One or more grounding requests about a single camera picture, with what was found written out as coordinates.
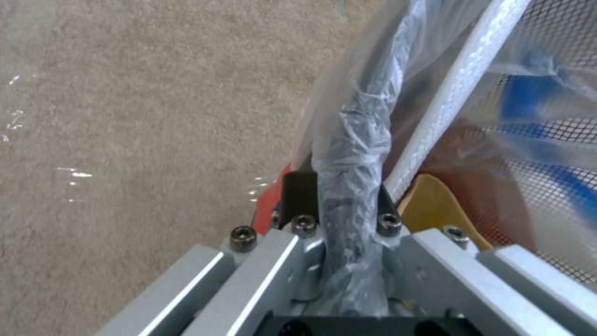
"mesh netting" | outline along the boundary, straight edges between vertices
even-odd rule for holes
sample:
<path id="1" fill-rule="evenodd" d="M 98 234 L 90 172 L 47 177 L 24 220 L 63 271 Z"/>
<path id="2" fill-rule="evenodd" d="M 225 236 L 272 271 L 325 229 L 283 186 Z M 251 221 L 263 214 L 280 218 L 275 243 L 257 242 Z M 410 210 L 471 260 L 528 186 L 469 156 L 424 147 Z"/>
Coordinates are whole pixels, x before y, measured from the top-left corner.
<path id="1" fill-rule="evenodd" d="M 490 243 L 581 283 L 597 278 L 596 23 L 596 1 L 534 1 L 504 47 L 520 64 L 483 77 L 424 166 Z"/>

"machine part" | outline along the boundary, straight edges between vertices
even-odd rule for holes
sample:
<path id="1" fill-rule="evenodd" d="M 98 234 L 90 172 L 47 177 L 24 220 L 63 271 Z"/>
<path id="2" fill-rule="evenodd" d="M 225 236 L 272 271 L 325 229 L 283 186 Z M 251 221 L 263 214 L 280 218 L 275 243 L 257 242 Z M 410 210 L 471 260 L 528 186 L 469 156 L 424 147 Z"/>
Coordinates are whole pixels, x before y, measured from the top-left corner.
<path id="1" fill-rule="evenodd" d="M 251 335 L 270 312 L 283 313 L 303 277 L 300 238 L 270 230 L 183 335 Z"/>
<path id="2" fill-rule="evenodd" d="M 290 222 L 294 234 L 301 238 L 309 238 L 315 234 L 317 224 L 311 215 L 298 215 Z"/>
<path id="3" fill-rule="evenodd" d="M 454 309 L 484 335 L 570 335 L 436 229 L 403 238 L 396 258 L 400 294 L 428 316 Z"/>
<path id="4" fill-rule="evenodd" d="M 230 232 L 230 247 L 236 252 L 249 252 L 257 243 L 257 232 L 254 228 L 242 225 Z"/>
<path id="5" fill-rule="evenodd" d="M 477 259 L 575 335 L 595 335 L 597 295 L 524 248 L 513 245 Z"/>
<path id="6" fill-rule="evenodd" d="M 410 235 L 407 227 L 403 227 L 399 230 L 397 236 L 385 237 L 379 234 L 377 241 L 381 244 L 381 264 L 383 265 L 383 280 L 386 287 L 386 295 L 390 299 L 400 299 L 399 294 L 401 286 L 401 278 L 404 277 L 401 271 L 402 265 L 397 259 L 396 254 L 398 246 L 402 238 Z"/>
<path id="7" fill-rule="evenodd" d="M 290 225 L 284 231 L 290 232 Z M 302 239 L 306 271 L 300 281 L 293 300 L 310 301 L 321 293 L 321 277 L 325 254 L 324 235 L 321 227 L 316 227 L 314 235 Z"/>
<path id="8" fill-rule="evenodd" d="M 256 245 L 259 245 L 263 236 L 261 234 L 257 234 L 257 241 L 255 242 Z M 226 236 L 222 244 L 220 245 L 220 251 L 229 254 L 234 258 L 234 267 L 239 267 L 245 259 L 251 254 L 251 251 L 248 252 L 238 252 L 232 248 L 232 244 L 230 242 L 230 235 Z"/>
<path id="9" fill-rule="evenodd" d="M 384 237 L 396 237 L 400 233 L 402 222 L 392 213 L 383 213 L 377 218 L 377 233 Z"/>
<path id="10" fill-rule="evenodd" d="M 257 336 L 481 335 L 466 319 L 344 316 L 272 316 L 263 322 L 255 334 Z"/>
<path id="11" fill-rule="evenodd" d="M 97 335 L 177 335 L 233 271 L 231 256 L 195 245 Z"/>
<path id="12" fill-rule="evenodd" d="M 272 215 L 270 218 L 272 221 L 270 226 L 273 228 L 279 228 L 280 227 L 280 211 L 278 209 L 272 210 Z"/>
<path id="13" fill-rule="evenodd" d="M 280 224 L 286 225 L 299 215 L 319 218 L 317 206 L 317 173 L 290 172 L 282 178 Z"/>
<path id="14" fill-rule="evenodd" d="M 450 238 L 451 241 L 458 244 L 463 249 L 466 249 L 466 246 L 470 242 L 469 236 L 459 227 L 444 225 L 444 227 L 442 227 L 442 232 L 446 237 Z"/>

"plastic-wrapped cable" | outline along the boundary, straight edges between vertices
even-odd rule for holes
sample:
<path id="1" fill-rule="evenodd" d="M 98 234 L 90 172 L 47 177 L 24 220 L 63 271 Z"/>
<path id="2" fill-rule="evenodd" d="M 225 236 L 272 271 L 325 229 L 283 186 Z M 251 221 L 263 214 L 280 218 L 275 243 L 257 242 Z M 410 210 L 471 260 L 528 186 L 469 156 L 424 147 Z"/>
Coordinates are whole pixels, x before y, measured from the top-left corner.
<path id="1" fill-rule="evenodd" d="M 321 300 L 313 306 L 316 314 L 381 315 L 387 310 L 381 250 L 371 243 L 371 233 L 381 165 L 390 150 L 389 117 L 425 5 L 414 1 L 403 16 L 395 15 L 395 4 L 388 7 L 394 10 L 382 11 L 378 17 L 386 24 L 380 27 L 377 21 L 380 29 L 368 32 L 375 43 L 360 49 L 369 55 L 356 52 L 340 67 L 356 68 L 356 73 L 348 74 L 348 80 L 333 79 L 354 85 L 348 96 L 338 95 L 345 103 L 337 105 L 338 113 L 327 114 L 326 120 L 314 125 L 312 164 L 318 173 L 320 222 L 327 233 L 327 282 Z"/>

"white foam tube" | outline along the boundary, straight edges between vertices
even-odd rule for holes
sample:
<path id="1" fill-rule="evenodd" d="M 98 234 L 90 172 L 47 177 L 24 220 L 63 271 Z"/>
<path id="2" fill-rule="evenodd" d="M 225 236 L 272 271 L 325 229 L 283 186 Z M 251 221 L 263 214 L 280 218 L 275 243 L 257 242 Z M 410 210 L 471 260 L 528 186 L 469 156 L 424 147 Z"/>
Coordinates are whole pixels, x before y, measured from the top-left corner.
<path id="1" fill-rule="evenodd" d="M 529 2 L 491 1 L 385 181 L 394 201 L 404 195 L 423 160 L 456 118 Z"/>

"silver metal bar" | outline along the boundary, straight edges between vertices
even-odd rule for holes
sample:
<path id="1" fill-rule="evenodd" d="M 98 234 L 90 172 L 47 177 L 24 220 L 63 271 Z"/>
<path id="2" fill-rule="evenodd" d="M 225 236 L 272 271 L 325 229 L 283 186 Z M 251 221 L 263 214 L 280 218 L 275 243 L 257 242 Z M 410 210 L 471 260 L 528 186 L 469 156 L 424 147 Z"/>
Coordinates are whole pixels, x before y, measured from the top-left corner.
<path id="1" fill-rule="evenodd" d="M 178 334 L 233 271 L 231 256 L 196 245 L 97 335 Z"/>
<path id="2" fill-rule="evenodd" d="M 438 230 L 402 239 L 405 289 L 430 316 L 463 313 L 484 335 L 570 335 Z"/>
<path id="3" fill-rule="evenodd" d="M 513 245 L 477 259 L 575 335 L 597 335 L 597 295 L 531 252 Z"/>
<path id="4" fill-rule="evenodd" d="M 183 335 L 252 335 L 289 307 L 304 271 L 301 239 L 270 230 Z"/>

